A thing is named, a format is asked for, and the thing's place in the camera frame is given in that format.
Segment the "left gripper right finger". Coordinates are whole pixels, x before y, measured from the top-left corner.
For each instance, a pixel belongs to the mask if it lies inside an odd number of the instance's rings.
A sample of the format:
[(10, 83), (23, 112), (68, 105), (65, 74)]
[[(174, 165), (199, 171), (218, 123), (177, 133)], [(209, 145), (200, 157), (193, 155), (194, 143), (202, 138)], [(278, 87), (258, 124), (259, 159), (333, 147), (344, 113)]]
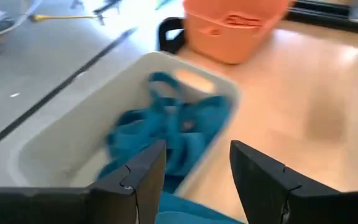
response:
[(358, 192), (340, 192), (238, 140), (232, 176), (249, 224), (358, 224)]

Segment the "blue bands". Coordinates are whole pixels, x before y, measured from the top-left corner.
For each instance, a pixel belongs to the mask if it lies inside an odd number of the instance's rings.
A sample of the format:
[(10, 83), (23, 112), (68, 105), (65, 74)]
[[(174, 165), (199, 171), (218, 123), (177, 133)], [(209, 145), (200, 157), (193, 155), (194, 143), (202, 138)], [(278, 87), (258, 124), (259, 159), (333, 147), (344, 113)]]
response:
[(123, 113), (106, 136), (112, 163), (116, 166), (138, 154), (154, 141), (155, 116), (149, 110), (130, 110)]

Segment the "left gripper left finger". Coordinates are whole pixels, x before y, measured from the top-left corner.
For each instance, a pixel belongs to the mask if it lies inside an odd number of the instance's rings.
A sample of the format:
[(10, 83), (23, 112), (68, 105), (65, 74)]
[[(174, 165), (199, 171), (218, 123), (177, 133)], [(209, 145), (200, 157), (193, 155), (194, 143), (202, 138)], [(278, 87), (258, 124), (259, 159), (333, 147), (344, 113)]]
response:
[(154, 224), (166, 143), (86, 187), (0, 187), (0, 224)]

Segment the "white plastic basket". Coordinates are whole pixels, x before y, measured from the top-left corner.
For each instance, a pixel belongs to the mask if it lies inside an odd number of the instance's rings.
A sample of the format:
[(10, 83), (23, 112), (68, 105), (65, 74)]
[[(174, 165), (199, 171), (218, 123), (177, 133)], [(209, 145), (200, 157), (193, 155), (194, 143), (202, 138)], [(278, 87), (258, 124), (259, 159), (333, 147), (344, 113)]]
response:
[(34, 131), (19, 128), (26, 140), (14, 137), (7, 172), (13, 186), (19, 187), (82, 187), (96, 178), (96, 173), (107, 163), (103, 142), (112, 122), (129, 109), (148, 105), (147, 75), (151, 72), (178, 72), (193, 74), (213, 85), (211, 92), (199, 84), (184, 84), (185, 100), (196, 101), (213, 94), (224, 95), (232, 109), (222, 130), (213, 138), (197, 163), (185, 177), (176, 193), (185, 195), (191, 185), (206, 171), (206, 165), (226, 142), (227, 127), (237, 113), (240, 93), (230, 79), (210, 73), (174, 55), (151, 52), (132, 62), (91, 91), (83, 100), (51, 124)]

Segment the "orange plastic basket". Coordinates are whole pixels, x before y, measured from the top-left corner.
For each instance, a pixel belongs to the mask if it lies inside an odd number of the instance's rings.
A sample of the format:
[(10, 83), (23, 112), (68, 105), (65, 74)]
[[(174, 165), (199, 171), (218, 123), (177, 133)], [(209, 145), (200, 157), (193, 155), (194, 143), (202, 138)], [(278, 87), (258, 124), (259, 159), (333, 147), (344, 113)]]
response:
[(187, 45), (218, 62), (238, 64), (269, 36), (294, 0), (184, 0)]

